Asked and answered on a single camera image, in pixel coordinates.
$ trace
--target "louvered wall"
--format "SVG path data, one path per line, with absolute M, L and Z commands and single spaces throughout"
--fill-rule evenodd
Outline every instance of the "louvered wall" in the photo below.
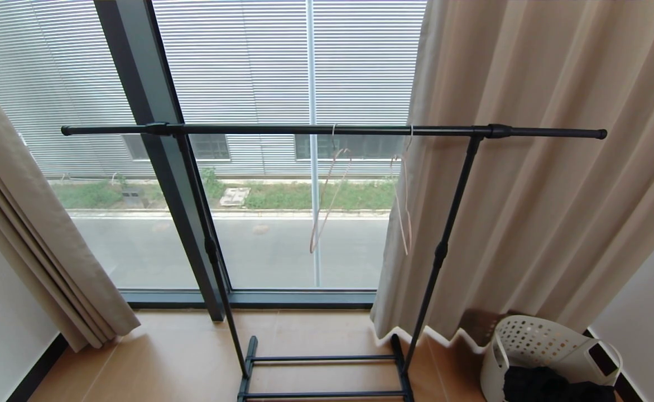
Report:
M 154 0 L 187 122 L 307 124 L 303 0 Z M 314 7 L 320 124 L 403 124 L 425 2 L 322 1 Z M 133 117 L 92 2 L 0 1 L 0 104 L 48 176 L 152 176 L 118 136 L 62 137 L 66 124 Z M 227 135 L 220 176 L 308 176 L 292 135 Z M 384 160 L 351 175 L 384 176 Z M 339 162 L 336 173 L 345 167 Z M 329 162 L 320 163 L 324 175 Z

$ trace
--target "asphalt road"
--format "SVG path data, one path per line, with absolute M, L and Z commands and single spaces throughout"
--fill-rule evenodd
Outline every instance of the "asphalt road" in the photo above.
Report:
M 197 288 L 171 219 L 75 217 L 119 288 Z M 320 239 L 322 286 L 376 288 L 387 221 L 330 219 Z M 309 219 L 216 219 L 235 288 L 314 287 Z

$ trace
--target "black metal clothes rack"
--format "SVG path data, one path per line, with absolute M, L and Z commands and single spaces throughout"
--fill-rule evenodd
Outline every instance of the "black metal clothes rack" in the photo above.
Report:
M 151 123 L 148 125 L 136 126 L 114 126 L 114 127 L 72 127 L 63 126 L 61 128 L 64 135 L 84 135 L 84 134 L 127 134 L 127 133 L 148 133 L 151 135 L 171 136 L 176 138 L 181 157 L 189 173 L 191 182 L 191 192 L 195 204 L 198 206 L 200 226 L 204 234 L 205 252 L 207 252 L 210 264 L 215 273 L 220 301 L 225 308 L 225 317 L 228 320 L 230 335 L 233 338 L 235 353 L 238 356 L 238 362 L 242 372 L 242 381 L 238 390 L 238 402 L 245 402 L 253 399 L 348 399 L 348 398 L 367 398 L 367 397 L 401 397 L 405 402 L 414 402 L 411 383 L 409 382 L 408 369 L 413 358 L 416 342 L 424 326 L 426 312 L 431 302 L 431 296 L 434 293 L 434 286 L 439 277 L 439 271 L 444 263 L 446 254 L 449 249 L 449 237 L 451 230 L 454 228 L 456 214 L 459 211 L 460 201 L 463 191 L 468 181 L 468 174 L 472 168 L 475 154 L 478 152 L 478 146 L 484 139 L 499 139 L 504 137 L 577 137 L 577 138 L 595 138 L 602 140 L 607 136 L 606 130 L 570 130 L 570 129 L 541 129 L 541 128 L 515 128 L 506 125 L 487 125 L 487 126 L 336 126 L 332 125 L 307 125 L 307 126 L 266 126 L 266 125 L 183 125 L 169 124 L 163 122 Z M 454 199 L 451 201 L 449 216 L 444 227 L 444 234 L 441 236 L 439 244 L 434 251 L 434 264 L 431 267 L 431 275 L 427 282 L 424 298 L 419 309 L 419 316 L 416 320 L 411 344 L 409 345 L 406 358 L 401 351 L 401 344 L 396 334 L 391 337 L 391 347 L 393 353 L 390 355 L 367 355 L 367 356 L 256 356 L 258 348 L 258 338 L 252 336 L 248 344 L 248 353 L 243 358 L 243 351 L 238 333 L 235 330 L 235 321 L 233 313 L 228 302 L 228 293 L 223 283 L 220 265 L 218 265 L 218 248 L 214 239 L 210 236 L 210 209 L 205 198 L 205 191 L 200 182 L 198 166 L 195 163 L 194 153 L 191 148 L 191 142 L 187 135 L 189 134 L 307 134 L 307 135 L 418 135 L 418 136 L 439 136 L 439 137 L 469 137 L 467 152 L 463 160 L 463 167 L 460 172 L 459 181 L 456 184 Z M 334 361 L 381 361 L 391 360 L 396 364 L 401 383 L 399 391 L 352 391 L 352 392 L 300 392 L 300 393 L 251 393 L 249 392 L 250 380 L 253 367 L 260 363 L 319 363 Z

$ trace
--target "floor-to-ceiling window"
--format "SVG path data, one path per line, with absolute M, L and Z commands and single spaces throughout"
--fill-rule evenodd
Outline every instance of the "floor-to-ceiling window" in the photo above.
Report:
M 131 20 L 150 26 L 155 18 L 174 112 L 186 123 L 403 125 L 425 3 L 106 0 L 102 17 L 99 3 L 0 2 L 0 105 L 118 287 L 191 290 L 205 257 L 189 232 L 194 217 L 178 222 L 171 207 L 189 203 L 186 194 L 166 193 L 182 178 L 157 178 L 173 163 L 170 144 L 157 151 L 136 134 L 59 132 L 138 122 L 137 97 L 126 95 L 131 74 L 117 63 L 133 59 L 139 75 L 159 68 L 138 60 L 153 51 L 150 31 Z M 131 7 L 148 12 L 131 16 Z M 133 43 L 131 55 L 117 48 L 116 32 Z M 138 98 L 151 103 L 166 80 L 144 73 L 135 81 Z M 309 136 L 256 132 L 195 135 L 191 144 L 231 289 L 376 289 L 401 138 L 320 136 L 311 144 Z M 347 181 L 313 255 L 314 189 L 342 148 L 349 153 L 331 181 L 350 166 Z M 335 189 L 326 189 L 322 214 Z

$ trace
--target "horizontal rod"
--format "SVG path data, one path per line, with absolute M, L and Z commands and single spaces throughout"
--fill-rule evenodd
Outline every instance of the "horizontal rod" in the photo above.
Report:
M 404 396 L 404 391 L 355 391 L 355 392 L 293 392 L 244 394 L 245 399 L 309 399 L 309 398 L 377 398 Z
M 151 123 L 135 126 L 105 126 L 77 127 L 62 126 L 64 135 L 85 134 L 136 134 L 149 133 L 156 135 L 178 134 L 289 134 L 289 135 L 418 135 L 437 137 L 472 137 L 504 138 L 504 137 L 576 137 L 597 138 L 602 140 L 607 136 L 606 130 L 577 130 L 551 128 L 518 128 L 505 125 L 487 126 L 354 126 L 354 125 L 170 125 L 166 123 Z
M 394 360 L 394 355 L 364 355 L 364 356 L 256 356 L 252 361 L 373 361 Z

